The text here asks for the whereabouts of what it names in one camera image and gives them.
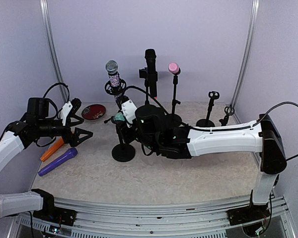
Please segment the black round-base stand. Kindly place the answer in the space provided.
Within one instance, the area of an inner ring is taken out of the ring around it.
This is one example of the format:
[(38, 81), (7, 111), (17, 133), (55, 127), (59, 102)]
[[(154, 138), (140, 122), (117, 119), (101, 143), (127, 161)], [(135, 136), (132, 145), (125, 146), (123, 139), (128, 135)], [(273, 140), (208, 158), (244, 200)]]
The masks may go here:
[(210, 120), (210, 115), (214, 106), (214, 101), (220, 97), (219, 92), (217, 91), (210, 91), (208, 93), (209, 96), (209, 103), (207, 109), (207, 115), (205, 119), (200, 119), (196, 122), (196, 126), (198, 127), (214, 127), (215, 124)]

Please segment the orange microphone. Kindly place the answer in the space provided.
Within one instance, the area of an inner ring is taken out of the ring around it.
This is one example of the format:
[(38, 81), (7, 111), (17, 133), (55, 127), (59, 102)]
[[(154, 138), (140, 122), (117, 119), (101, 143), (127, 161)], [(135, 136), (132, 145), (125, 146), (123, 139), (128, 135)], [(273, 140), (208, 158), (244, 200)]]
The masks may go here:
[(58, 151), (64, 145), (62, 138), (58, 139), (40, 158), (42, 162), (48, 160), (56, 151)]

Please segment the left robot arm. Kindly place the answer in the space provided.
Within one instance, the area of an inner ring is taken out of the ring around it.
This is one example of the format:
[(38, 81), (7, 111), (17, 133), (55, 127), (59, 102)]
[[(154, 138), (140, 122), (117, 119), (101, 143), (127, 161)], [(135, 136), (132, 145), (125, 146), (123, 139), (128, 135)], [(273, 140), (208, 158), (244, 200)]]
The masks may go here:
[[(78, 128), (84, 122), (76, 115), (80, 107), (78, 98), (68, 99), (61, 109), (46, 95), (29, 98), (22, 118), (8, 124), (0, 136), (0, 172), (15, 156), (40, 138), (55, 140), (61, 137), (72, 148), (90, 139), (93, 132)], [(61, 216), (53, 195), (41, 189), (0, 194), (0, 219), (23, 212), (33, 212), (34, 217), (50, 221)]]

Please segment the pink microphone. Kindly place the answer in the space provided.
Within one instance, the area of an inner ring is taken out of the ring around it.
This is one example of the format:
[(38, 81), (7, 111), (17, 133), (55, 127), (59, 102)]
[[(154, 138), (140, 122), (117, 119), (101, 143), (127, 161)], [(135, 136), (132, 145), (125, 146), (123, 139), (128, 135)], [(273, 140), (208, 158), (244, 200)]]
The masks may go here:
[(168, 65), (168, 71), (170, 73), (172, 73), (173, 75), (179, 75), (180, 72), (181, 72), (181, 69), (179, 67), (179, 65), (175, 62), (171, 62), (169, 65)]

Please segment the purple microphone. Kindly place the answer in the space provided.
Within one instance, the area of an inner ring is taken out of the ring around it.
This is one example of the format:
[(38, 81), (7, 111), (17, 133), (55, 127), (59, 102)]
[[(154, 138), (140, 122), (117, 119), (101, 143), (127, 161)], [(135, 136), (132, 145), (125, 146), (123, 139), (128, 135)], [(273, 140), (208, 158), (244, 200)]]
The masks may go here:
[(49, 172), (51, 172), (53, 169), (57, 168), (58, 166), (60, 166), (64, 162), (66, 162), (66, 161), (74, 158), (77, 154), (78, 154), (77, 149), (75, 147), (71, 147), (64, 154), (62, 154), (61, 156), (59, 156), (58, 158), (56, 158), (54, 161), (52, 161), (51, 163), (49, 163), (48, 165), (46, 165), (45, 167), (43, 167), (38, 172), (38, 175), (40, 177), (42, 177), (42, 176), (48, 174)]

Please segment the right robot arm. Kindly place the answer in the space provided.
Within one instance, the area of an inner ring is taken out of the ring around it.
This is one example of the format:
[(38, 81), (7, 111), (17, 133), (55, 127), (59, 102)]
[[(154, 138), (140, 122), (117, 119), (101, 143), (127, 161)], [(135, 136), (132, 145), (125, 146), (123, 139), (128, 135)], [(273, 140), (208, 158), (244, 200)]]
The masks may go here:
[(160, 103), (136, 107), (132, 100), (127, 100), (121, 104), (112, 122), (126, 144), (137, 141), (151, 154), (168, 159), (191, 159), (226, 152), (259, 153), (261, 164), (250, 204), (230, 212), (244, 212), (249, 220), (266, 212), (276, 179), (290, 161), (269, 114), (260, 114), (259, 119), (248, 123), (220, 127), (190, 126), (184, 122), (174, 126), (173, 118)]

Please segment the teal microphone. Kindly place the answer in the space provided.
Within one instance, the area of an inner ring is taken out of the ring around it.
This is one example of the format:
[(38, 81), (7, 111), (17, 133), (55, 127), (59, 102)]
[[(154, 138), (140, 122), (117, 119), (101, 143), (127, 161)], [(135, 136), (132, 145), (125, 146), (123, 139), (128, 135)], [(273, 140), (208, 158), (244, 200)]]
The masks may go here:
[(118, 112), (116, 115), (112, 116), (111, 122), (116, 126), (121, 126), (126, 124), (126, 120), (122, 112)]

